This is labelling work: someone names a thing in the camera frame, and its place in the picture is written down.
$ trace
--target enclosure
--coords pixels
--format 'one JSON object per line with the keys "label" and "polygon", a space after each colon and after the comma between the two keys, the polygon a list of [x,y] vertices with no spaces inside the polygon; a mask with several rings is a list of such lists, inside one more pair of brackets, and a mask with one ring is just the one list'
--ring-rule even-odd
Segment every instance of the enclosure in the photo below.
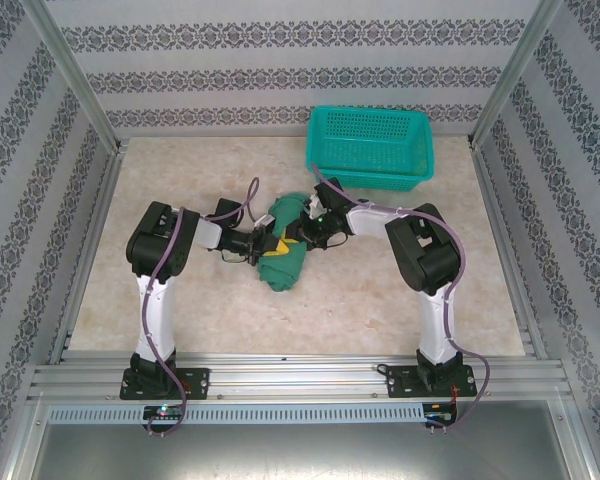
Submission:
{"label": "enclosure", "polygon": [[[377,366],[414,364],[421,330],[386,242],[312,251],[283,294],[193,249],[177,359],[208,396],[149,438],[156,402],[120,399],[126,242],[153,200],[311,192],[319,105],[428,116],[433,179],[351,192],[458,232],[485,396],[430,435],[448,398],[388,395]],[[0,478],[410,474],[600,478],[600,0],[0,0]]]}

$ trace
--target robotic arm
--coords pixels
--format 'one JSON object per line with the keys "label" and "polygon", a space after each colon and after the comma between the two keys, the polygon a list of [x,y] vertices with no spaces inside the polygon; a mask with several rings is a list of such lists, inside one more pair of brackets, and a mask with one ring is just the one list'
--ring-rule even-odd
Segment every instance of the robotic arm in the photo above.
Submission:
{"label": "robotic arm", "polygon": [[[336,179],[332,183],[339,187]],[[462,366],[462,354],[447,341],[443,307],[444,294],[456,278],[460,256],[447,232],[427,220],[399,213],[384,213],[372,204],[355,205],[325,184],[315,187],[307,204],[308,213],[287,227],[287,238],[304,241],[308,250],[327,248],[328,240],[340,232],[347,235],[371,235],[386,238],[391,244],[400,273],[409,287],[418,292],[422,334],[417,351],[417,376],[424,387],[433,392],[448,385]],[[176,278],[183,270],[193,243],[206,249],[230,251],[256,265],[269,252],[284,253],[285,245],[271,235],[275,219],[265,216],[256,222],[251,232],[236,230],[241,213],[220,221],[239,203],[220,199],[211,220],[185,210],[182,227],[174,249],[154,284],[147,309],[147,321],[152,340],[162,359],[175,372],[175,342],[173,337],[173,302]],[[442,220],[438,210],[425,204],[416,210]],[[141,301],[149,277],[164,254],[173,232],[176,212],[169,205],[153,202],[129,240],[127,260],[137,276]],[[449,299],[449,327],[453,334],[453,295]],[[156,362],[144,334],[131,358],[131,369],[125,381],[133,382],[152,398],[164,398],[173,392],[171,380]]]}

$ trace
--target teal basket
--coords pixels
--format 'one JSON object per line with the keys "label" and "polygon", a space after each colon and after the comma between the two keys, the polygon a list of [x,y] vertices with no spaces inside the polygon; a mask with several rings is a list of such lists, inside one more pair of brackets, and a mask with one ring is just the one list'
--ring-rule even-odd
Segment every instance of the teal basket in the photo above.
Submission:
{"label": "teal basket", "polygon": [[420,112],[316,107],[307,138],[315,163],[343,187],[409,191],[433,177],[429,119]]}

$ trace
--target marble floor surface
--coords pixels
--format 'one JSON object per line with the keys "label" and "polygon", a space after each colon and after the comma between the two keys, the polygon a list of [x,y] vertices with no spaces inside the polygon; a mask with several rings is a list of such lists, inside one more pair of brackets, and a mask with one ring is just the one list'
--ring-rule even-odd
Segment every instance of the marble floor surface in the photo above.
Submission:
{"label": "marble floor surface", "polygon": [[[305,144],[299,137],[134,138],[70,348],[135,348],[140,303],[125,247],[151,201],[212,213],[219,197],[242,202],[257,175],[257,217],[281,194],[313,191]],[[434,203],[468,255],[456,294],[456,340],[487,355],[524,355],[466,138],[440,137],[434,146],[435,176],[413,191],[351,192],[391,206]],[[241,227],[250,229],[250,220]],[[389,244],[375,238],[310,252],[299,282],[284,293],[260,282],[253,267],[194,247],[176,288],[174,328],[183,352],[414,354],[418,345],[416,294]]]}

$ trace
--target green towel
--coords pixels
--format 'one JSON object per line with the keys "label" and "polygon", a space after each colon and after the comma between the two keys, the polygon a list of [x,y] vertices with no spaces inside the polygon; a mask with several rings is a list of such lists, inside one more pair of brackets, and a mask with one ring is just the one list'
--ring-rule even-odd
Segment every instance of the green towel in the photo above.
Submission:
{"label": "green towel", "polygon": [[[303,193],[290,193],[276,200],[269,209],[269,215],[275,217],[273,235],[280,238],[294,220],[300,218],[304,211],[304,202],[309,199]],[[289,253],[273,257],[260,257],[258,273],[260,280],[267,282],[274,292],[289,290],[298,281],[302,263],[307,254],[307,244],[288,243]]]}

